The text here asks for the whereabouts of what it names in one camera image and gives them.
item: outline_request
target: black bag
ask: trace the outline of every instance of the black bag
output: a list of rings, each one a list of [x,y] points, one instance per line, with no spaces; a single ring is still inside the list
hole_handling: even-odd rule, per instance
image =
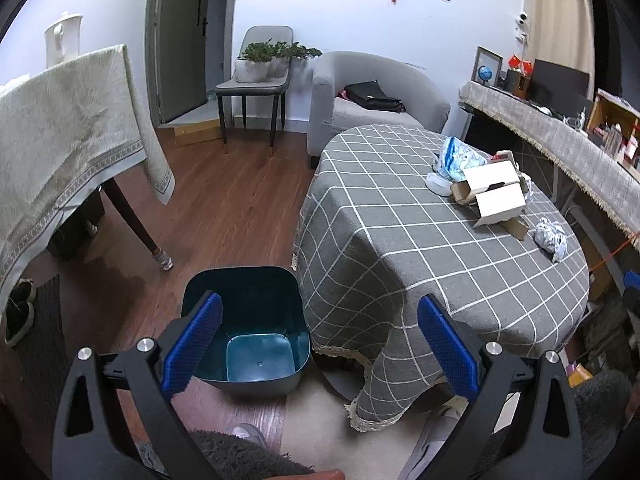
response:
[[[377,81],[354,83],[344,87],[347,97],[354,103],[367,110],[382,110],[383,112],[403,113],[406,108],[400,99],[388,97],[378,85]]]

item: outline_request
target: framed picture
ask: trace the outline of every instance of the framed picture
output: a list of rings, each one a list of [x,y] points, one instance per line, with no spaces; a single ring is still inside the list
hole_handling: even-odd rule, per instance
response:
[[[481,66],[487,67],[491,70],[491,77],[486,81],[481,79],[478,70]],[[495,86],[495,83],[500,76],[500,70],[502,69],[502,58],[495,52],[491,52],[481,46],[478,47],[476,53],[476,62],[474,63],[474,71],[471,74],[471,81],[480,83],[481,85]]]

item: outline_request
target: white plant pot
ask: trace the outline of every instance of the white plant pot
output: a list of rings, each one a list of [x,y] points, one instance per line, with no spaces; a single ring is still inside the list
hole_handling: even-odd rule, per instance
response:
[[[236,59],[236,81],[239,83],[259,83],[267,79],[270,62]]]
[[[269,67],[269,77],[285,77],[289,68],[288,57],[272,57]]]

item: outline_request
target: teal trash bin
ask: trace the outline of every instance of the teal trash bin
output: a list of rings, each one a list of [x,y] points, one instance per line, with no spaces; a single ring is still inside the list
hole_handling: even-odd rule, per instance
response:
[[[310,342],[293,274],[281,267],[203,270],[187,284],[182,316],[206,290],[222,298],[222,324],[194,375],[242,397],[285,396],[295,390]]]

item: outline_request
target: beige tablecloth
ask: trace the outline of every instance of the beige tablecloth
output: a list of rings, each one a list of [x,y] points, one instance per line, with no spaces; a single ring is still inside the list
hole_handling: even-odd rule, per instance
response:
[[[587,137],[473,81],[460,89],[460,102],[504,124],[556,163],[628,237],[640,231],[640,184]],[[632,243],[640,251],[640,237]]]
[[[166,204],[174,174],[125,45],[45,70],[0,97],[0,313],[29,261],[101,183],[144,161]]]

